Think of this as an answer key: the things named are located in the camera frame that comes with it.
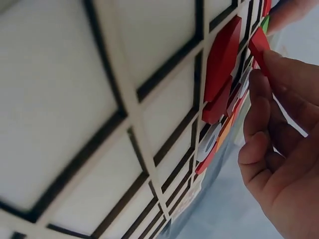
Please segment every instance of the orange game piece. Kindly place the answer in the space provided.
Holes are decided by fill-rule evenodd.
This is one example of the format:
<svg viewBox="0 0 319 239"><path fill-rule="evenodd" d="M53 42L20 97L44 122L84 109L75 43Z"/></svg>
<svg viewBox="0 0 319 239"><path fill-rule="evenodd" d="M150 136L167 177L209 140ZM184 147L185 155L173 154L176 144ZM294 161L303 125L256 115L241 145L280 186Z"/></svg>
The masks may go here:
<svg viewBox="0 0 319 239"><path fill-rule="evenodd" d="M196 174L202 174L205 169L210 165L211 161L213 161L213 158L215 156L217 150L217 143L215 143L214 147L212 148L211 152L209 155L205 158L204 161L202 161L196 168L195 173Z"/></svg>
<svg viewBox="0 0 319 239"><path fill-rule="evenodd" d="M270 78L270 73L266 67L266 64L264 62L264 51L269 50L270 46L268 43L268 40L264 34L264 31L261 27L258 27L257 31L253 35L253 37L250 39L248 47L251 51L251 54L256 59L261 71L265 76Z"/></svg>
<svg viewBox="0 0 319 239"><path fill-rule="evenodd" d="M234 120L234 115L232 115L231 118L228 118L228 120L224 124L224 127L221 129L221 132L220 132L220 135L219 135L219 139L217 141L216 152L220 149L220 147L222 146L222 144L225 141L226 137L228 136L228 134L230 132L230 129L232 127L233 120Z"/></svg>
<svg viewBox="0 0 319 239"><path fill-rule="evenodd" d="M235 67L241 18L236 16L217 34L207 59L204 100L212 102Z"/></svg>
<svg viewBox="0 0 319 239"><path fill-rule="evenodd" d="M228 81L220 90L219 95L215 97L213 102L209 102L203 109L202 120L209 124L215 124L219 121L221 116L227 109L227 102L229 98L232 76L228 77Z"/></svg>
<svg viewBox="0 0 319 239"><path fill-rule="evenodd" d="M228 103L227 103L227 111L225 113L225 115L227 117L230 117L233 113L233 109L234 109L234 105L238 99L238 95L239 95L239 90L241 88L241 84L238 84L236 86L236 88L234 89L233 94L230 96Z"/></svg>
<svg viewBox="0 0 319 239"><path fill-rule="evenodd" d="M270 9L271 9L271 0L265 0L263 16L267 16L269 14Z"/></svg>

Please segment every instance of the finger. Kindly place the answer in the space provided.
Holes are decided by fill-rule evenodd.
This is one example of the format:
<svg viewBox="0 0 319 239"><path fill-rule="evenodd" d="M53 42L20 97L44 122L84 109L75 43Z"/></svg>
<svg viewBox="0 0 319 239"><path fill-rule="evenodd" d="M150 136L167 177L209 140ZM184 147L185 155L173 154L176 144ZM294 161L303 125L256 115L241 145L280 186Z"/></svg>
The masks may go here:
<svg viewBox="0 0 319 239"><path fill-rule="evenodd" d="M285 163L273 174L264 188L272 204L285 188L306 175L313 175L319 159L319 124L302 140Z"/></svg>
<svg viewBox="0 0 319 239"><path fill-rule="evenodd" d="M269 170L274 173L276 172L286 161L286 159L277 152L268 152L265 156L266 165Z"/></svg>
<svg viewBox="0 0 319 239"><path fill-rule="evenodd" d="M257 97L264 97L269 101L273 98L269 81L260 70L253 70L250 73L249 95L252 103Z"/></svg>
<svg viewBox="0 0 319 239"><path fill-rule="evenodd" d="M270 117L269 101L258 97L252 102L252 105L244 120L244 137L248 142L252 136L259 131L267 131L267 125Z"/></svg>
<svg viewBox="0 0 319 239"><path fill-rule="evenodd" d="M319 107L310 104L287 88L275 86L273 91L292 120L309 133L319 121Z"/></svg>
<svg viewBox="0 0 319 239"><path fill-rule="evenodd" d="M263 132L258 132L250 138L238 154L238 164L244 184L254 197L271 176L264 158L267 148L267 136Z"/></svg>
<svg viewBox="0 0 319 239"><path fill-rule="evenodd" d="M274 51L264 52L274 84L283 85L306 101L319 106L319 66L283 58Z"/></svg>
<svg viewBox="0 0 319 239"><path fill-rule="evenodd" d="M281 112L277 102L270 102L270 119L268 131L274 147L288 157L304 137L290 124Z"/></svg>

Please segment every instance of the white square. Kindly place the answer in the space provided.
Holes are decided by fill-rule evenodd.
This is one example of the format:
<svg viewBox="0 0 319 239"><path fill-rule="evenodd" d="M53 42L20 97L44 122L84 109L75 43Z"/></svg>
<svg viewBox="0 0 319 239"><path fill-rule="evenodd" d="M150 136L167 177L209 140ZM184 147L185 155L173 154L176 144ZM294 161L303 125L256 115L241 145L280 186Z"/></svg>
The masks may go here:
<svg viewBox="0 0 319 239"><path fill-rule="evenodd" d="M0 42L0 191L27 211L117 105L80 2L19 1Z"/></svg>
<svg viewBox="0 0 319 239"><path fill-rule="evenodd" d="M141 173L130 139L125 134L74 189L51 223L90 235Z"/></svg>
<svg viewBox="0 0 319 239"><path fill-rule="evenodd" d="M194 0L116 0L118 26L139 88L195 35Z"/></svg>
<svg viewBox="0 0 319 239"><path fill-rule="evenodd" d="M193 106L194 61L189 62L143 113L153 155L178 127Z"/></svg>

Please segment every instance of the grid board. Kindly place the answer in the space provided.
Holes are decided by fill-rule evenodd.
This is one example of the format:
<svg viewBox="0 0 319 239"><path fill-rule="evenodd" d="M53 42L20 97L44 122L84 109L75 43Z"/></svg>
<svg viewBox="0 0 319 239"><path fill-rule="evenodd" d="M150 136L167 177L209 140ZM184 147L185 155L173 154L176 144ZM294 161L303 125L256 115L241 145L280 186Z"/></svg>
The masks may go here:
<svg viewBox="0 0 319 239"><path fill-rule="evenodd" d="M122 39L121 23L117 21L118 16L115 14L119 11L117 3L114 0L83 1L81 11L91 31L101 69L110 86L117 109L75 153L32 207L22 210L7 200L0 202L1 224L10 231L15 231L11 238L156 238L169 222L175 208L197 179L194 172L198 164L198 146L210 129L209 124L203 124L201 121L202 110L207 104L203 102L203 95L206 61L212 43L210 40L214 39L234 16L241 16L245 14L243 12L247 12L243 39L238 51L238 71L232 84L233 90L240 82L245 69L252 63L252 56L247 48L248 41L263 20L262 0L232 0L222 12L214 13L213 19L210 19L206 6L212 4L208 1L215 4L219 1L191 1L194 13L193 35L180 44L170 56L163 56L163 59L166 59L145 77L145 80L142 79L138 86L134 83L135 76L127 58L127 46ZM7 13L11 10L14 11L15 6L9 8ZM148 132L145 121L152 121L149 120L149 115L159 110L157 105L161 106L165 98L161 98L162 95L173 97L172 92L168 91L169 88L184 83L184 90L189 92L191 101L188 105L178 106L180 111L178 117L176 116L176 123L171 125L173 130L163 133L163 140L154 140L151 145L154 132ZM222 117L221 122L226 122L226 117ZM73 226L69 222L57 219L57 213L66 207L65 205L74 204L72 198L82 195L81 186L84 182L88 187L96 185L97 179L93 178L87 182L88 176L91 172L98 172L103 156L114 149L114 145L119 141L122 142L120 148L130 148L136 158L134 180L125 185L127 190L101 220L95 218L98 223L93 225L93 229L88 227L86 232L72 229ZM161 167L165 174L169 174L162 176ZM123 221L126 212L138 205L135 201L139 201L137 199L142 195L142 191L149 192L149 201L145 202L144 207L138 206L140 210L133 212L136 217L131 218L131 221ZM89 197L100 195L100 191L92 193ZM76 210L74 213L76 217L79 211ZM116 228L122 222L127 224L127 229L119 234Z"/></svg>

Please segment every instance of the white panel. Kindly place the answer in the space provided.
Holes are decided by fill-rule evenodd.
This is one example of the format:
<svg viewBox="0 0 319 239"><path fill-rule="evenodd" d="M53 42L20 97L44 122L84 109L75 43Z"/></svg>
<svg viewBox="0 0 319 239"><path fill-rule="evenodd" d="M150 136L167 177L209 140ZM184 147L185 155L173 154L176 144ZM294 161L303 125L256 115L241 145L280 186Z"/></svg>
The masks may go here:
<svg viewBox="0 0 319 239"><path fill-rule="evenodd" d="M159 225L164 220L164 216L161 216L158 221L153 225L152 229L149 231L149 233L146 234L145 239L149 239L150 236L153 234L153 232L159 227Z"/></svg>
<svg viewBox="0 0 319 239"><path fill-rule="evenodd" d="M8 228L0 227L0 238L1 239L9 239L11 238L13 231Z"/></svg>
<svg viewBox="0 0 319 239"><path fill-rule="evenodd" d="M177 140L167 155L163 158L157 167L159 175L159 183L162 185L170 176L178 163L181 161L185 153L190 148L191 127Z"/></svg>
<svg viewBox="0 0 319 239"><path fill-rule="evenodd" d="M116 110L92 38L79 1L19 1L0 16L0 191L21 210Z"/></svg>
<svg viewBox="0 0 319 239"><path fill-rule="evenodd" d="M233 69L233 71L231 73L231 76L233 77L233 80L237 76L237 73L238 73L238 70L239 70L240 58L241 58L241 55L237 56L235 68Z"/></svg>
<svg viewBox="0 0 319 239"><path fill-rule="evenodd" d="M205 3L209 21L212 21L232 5L232 0L207 0Z"/></svg>
<svg viewBox="0 0 319 239"><path fill-rule="evenodd" d="M158 205L156 205L150 213L144 218L144 220L141 222L138 228L133 232L133 234L130 236L130 239L136 239L139 238L139 236L144 232L144 230L148 227L148 225L153 221L157 213L160 212L160 209Z"/></svg>
<svg viewBox="0 0 319 239"><path fill-rule="evenodd" d="M136 88L195 34L194 0L116 0Z"/></svg>
<svg viewBox="0 0 319 239"><path fill-rule="evenodd" d="M183 194L183 192L186 190L188 185L188 181L186 181L186 183L184 184L184 186L182 186L182 188L180 189L180 191L178 192L178 194L176 195L176 197L174 198L174 200L171 202L171 204L168 206L168 210L171 210L172 207L176 204L176 202L178 201L178 199L181 197L181 195Z"/></svg>
<svg viewBox="0 0 319 239"><path fill-rule="evenodd" d="M252 16L251 16L251 24L254 25L255 22L257 21L258 18L258 9L259 9L259 2L261 0L253 0L254 4L253 4L253 12L252 12Z"/></svg>
<svg viewBox="0 0 319 239"><path fill-rule="evenodd" d="M72 192L52 223L90 235L141 172L139 161L125 134Z"/></svg>
<svg viewBox="0 0 319 239"><path fill-rule="evenodd" d="M246 26L247 26L247 19L248 19L248 10L249 10L249 2L245 2L245 5L243 8L240 10L238 13L238 16L241 17L241 30L240 30L240 38L239 42L241 42L245 38L245 33L246 33Z"/></svg>
<svg viewBox="0 0 319 239"><path fill-rule="evenodd" d="M155 155L193 105L194 61L185 66L143 113L147 137Z"/></svg>
<svg viewBox="0 0 319 239"><path fill-rule="evenodd" d="M164 198L167 201L169 197L173 194L179 183L183 180L185 175L189 171L189 163L185 164L184 167L181 169L181 171L178 173L174 181L170 184L170 186L167 188L167 190L164 193Z"/></svg>
<svg viewBox="0 0 319 239"><path fill-rule="evenodd" d="M145 207L152 200L153 194L148 184L145 184L132 198L129 204L123 209L124 213L114 221L103 233L102 238L120 239L142 213Z"/></svg>

